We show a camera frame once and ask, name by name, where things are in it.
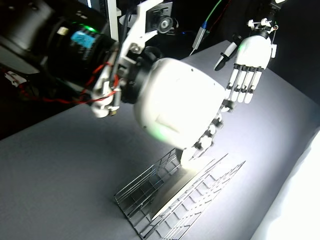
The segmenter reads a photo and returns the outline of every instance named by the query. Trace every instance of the white robotic hand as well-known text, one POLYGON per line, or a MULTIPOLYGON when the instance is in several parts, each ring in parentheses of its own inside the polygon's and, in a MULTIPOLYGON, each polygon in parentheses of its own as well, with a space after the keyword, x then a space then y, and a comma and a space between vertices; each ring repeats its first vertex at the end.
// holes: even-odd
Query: white robotic hand
POLYGON ((238 47, 234 69, 225 91, 225 99, 250 103, 262 71, 276 54, 276 45, 261 35, 250 36, 238 47))

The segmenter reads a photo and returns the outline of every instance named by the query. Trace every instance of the black cable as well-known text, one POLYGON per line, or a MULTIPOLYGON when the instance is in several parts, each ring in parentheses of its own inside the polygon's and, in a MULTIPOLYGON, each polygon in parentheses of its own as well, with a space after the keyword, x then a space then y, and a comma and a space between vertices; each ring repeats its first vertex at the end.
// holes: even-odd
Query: black cable
POLYGON ((122 46, 124 44, 124 41, 125 41, 125 39, 127 37, 128 20, 129 20, 129 17, 130 17, 132 12, 133 12, 133 8, 131 7, 126 11, 126 14, 125 14, 124 22, 123 22, 123 25, 122 25, 122 32, 121 32, 120 39, 119 39, 118 52, 117 52, 117 54, 115 56, 113 68, 112 68, 111 73, 109 75, 109 79, 111 80, 112 84, 113 84, 113 82, 115 80, 115 75, 117 73, 120 52, 121 52, 122 46))

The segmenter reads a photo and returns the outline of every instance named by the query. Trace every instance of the dish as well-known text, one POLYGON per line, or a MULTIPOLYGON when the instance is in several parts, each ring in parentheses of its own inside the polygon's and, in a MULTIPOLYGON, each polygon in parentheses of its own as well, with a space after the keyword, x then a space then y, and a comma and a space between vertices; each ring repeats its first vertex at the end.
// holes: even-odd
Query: dish
POLYGON ((155 220, 168 209, 181 195, 188 190, 207 169, 212 161, 210 157, 201 156, 183 164, 168 181, 159 189, 154 197, 149 215, 155 220))

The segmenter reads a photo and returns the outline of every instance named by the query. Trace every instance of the white bracket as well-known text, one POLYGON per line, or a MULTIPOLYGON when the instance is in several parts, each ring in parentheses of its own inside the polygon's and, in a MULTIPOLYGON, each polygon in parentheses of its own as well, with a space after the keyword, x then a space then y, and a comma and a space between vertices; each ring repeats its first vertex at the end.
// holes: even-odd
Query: white bracket
POLYGON ((137 54, 140 54, 143 49, 145 49, 146 41, 157 35, 156 30, 146 33, 146 13, 148 10, 162 2, 163 0, 147 0, 140 3, 136 7, 137 17, 126 39, 124 40, 120 53, 120 59, 123 59, 125 56, 127 56, 132 44, 136 44, 138 48, 137 54))

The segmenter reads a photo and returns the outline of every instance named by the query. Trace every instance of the wire dish rack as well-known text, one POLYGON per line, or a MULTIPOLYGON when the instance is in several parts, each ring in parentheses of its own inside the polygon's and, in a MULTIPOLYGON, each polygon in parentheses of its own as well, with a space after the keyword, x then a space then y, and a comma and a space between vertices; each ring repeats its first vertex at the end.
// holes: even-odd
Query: wire dish rack
POLYGON ((180 168, 174 149, 115 194, 116 203, 142 240, 180 240, 245 163, 215 179, 213 169, 224 157, 212 160, 204 174, 153 221, 149 210, 156 192, 180 168))

